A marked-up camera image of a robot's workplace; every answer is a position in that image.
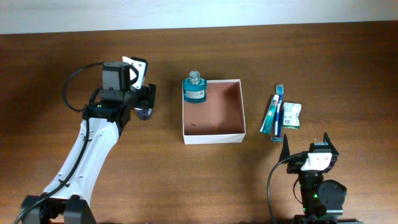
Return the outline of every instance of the toothbrush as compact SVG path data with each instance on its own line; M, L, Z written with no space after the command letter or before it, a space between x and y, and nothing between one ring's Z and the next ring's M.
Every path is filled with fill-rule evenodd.
M279 102L276 108L276 119L275 119L275 135L278 135L278 128L282 128L278 126L279 122L279 110L280 110L280 105L282 104L282 100L284 97L284 86L283 85L277 85L276 86L276 94L279 95Z

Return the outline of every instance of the white label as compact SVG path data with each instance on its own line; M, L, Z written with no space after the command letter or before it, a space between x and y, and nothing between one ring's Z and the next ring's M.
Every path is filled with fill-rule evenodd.
M284 126L300 126L299 114L301 105L297 103L284 103Z
M187 94L188 98L191 99L202 99L203 97L205 97L205 91L201 90L201 91L188 91L185 90L185 93Z
M306 170L325 170L330 165L331 152L308 153L305 164L301 167L302 171Z

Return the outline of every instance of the brown wooden surface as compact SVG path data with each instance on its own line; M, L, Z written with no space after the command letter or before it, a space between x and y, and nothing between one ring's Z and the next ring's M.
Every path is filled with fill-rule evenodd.
M75 142L81 115L63 104L64 81L122 55L148 60L157 99L150 120L132 115L104 163L91 200L98 222L269 222L266 181L282 145L259 128L276 83L303 106L301 129L284 129L290 150L327 131L340 152L326 178L348 188L343 218L398 222L398 22L367 22L0 36L1 223L42 192ZM181 83L191 70L241 79L243 143L183 144ZM70 103L82 106L100 85L100 68L82 73ZM280 219L302 212L295 179L285 167L273 176Z

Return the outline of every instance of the open box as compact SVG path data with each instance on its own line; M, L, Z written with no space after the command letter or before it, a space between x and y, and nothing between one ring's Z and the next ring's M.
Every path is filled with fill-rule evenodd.
M242 142L246 134L240 80L208 80L206 101L188 103L182 93L185 144Z

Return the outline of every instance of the bottle cap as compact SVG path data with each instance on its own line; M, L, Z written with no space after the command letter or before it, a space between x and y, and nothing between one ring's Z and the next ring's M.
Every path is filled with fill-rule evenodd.
M189 80L192 84L196 85L200 83L200 74L197 71L192 71L189 73Z

